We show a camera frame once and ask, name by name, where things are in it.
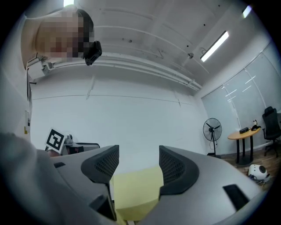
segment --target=wooden tabletop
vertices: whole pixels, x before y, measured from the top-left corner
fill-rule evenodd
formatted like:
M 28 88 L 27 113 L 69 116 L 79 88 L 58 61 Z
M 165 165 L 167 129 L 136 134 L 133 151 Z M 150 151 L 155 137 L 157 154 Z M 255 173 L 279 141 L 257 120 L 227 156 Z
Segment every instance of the wooden tabletop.
M 258 128 L 255 131 L 251 131 L 251 129 L 249 128 L 249 131 L 247 131 L 243 134 L 240 134 L 239 131 L 236 131 L 236 132 L 230 134 L 227 138 L 230 140 L 244 139 L 244 138 L 251 137 L 252 135 L 258 133 L 259 131 L 260 131 L 260 128 Z

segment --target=white ceiling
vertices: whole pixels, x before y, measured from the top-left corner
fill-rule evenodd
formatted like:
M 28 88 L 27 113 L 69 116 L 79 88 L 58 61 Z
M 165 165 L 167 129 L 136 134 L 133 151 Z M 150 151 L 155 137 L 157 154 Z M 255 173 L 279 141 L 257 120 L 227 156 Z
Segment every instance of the white ceiling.
M 231 62 L 260 24 L 237 0 L 75 0 L 90 14 L 103 52 L 148 59 L 203 85 Z M 230 37 L 205 62 L 208 49 L 227 30 Z M 188 53 L 194 53 L 192 59 Z

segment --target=table leg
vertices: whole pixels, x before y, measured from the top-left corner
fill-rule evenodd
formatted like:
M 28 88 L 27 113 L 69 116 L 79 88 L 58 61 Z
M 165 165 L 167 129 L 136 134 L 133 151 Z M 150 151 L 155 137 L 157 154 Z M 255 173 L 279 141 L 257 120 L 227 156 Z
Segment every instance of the table leg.
M 239 149 L 239 140 L 236 140 L 236 144 L 237 144 L 237 159 L 236 159 L 236 163 L 239 163 L 239 154 L 240 154 L 240 149 Z
M 245 156 L 245 139 L 243 138 L 242 139 L 242 142 L 243 142 L 243 157 Z
M 253 151 L 254 151 L 254 148 L 253 148 L 253 136 L 250 137 L 250 142 L 251 142 L 250 162 L 252 162 L 253 161 Z

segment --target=sign on wall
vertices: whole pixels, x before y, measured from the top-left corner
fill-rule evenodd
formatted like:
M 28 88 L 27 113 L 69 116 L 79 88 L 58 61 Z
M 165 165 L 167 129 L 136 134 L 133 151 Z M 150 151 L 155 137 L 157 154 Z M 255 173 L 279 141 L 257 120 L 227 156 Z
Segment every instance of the sign on wall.
M 48 146 L 50 149 L 61 154 L 65 138 L 66 135 L 64 135 L 62 132 L 51 128 L 49 135 L 46 139 L 45 145 Z

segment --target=electric fan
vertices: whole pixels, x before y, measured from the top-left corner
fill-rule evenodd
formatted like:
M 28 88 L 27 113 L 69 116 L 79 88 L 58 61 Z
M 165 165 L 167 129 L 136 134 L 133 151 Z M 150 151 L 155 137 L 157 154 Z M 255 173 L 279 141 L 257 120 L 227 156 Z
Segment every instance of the electric fan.
M 222 127 L 217 119 L 210 118 L 207 119 L 206 122 L 204 123 L 203 125 L 204 136 L 208 141 L 213 142 L 214 144 L 214 153 L 209 153 L 208 155 L 212 155 L 217 158 L 220 158 L 220 156 L 216 156 L 215 141 L 217 141 L 220 138 L 221 132 L 222 132 Z

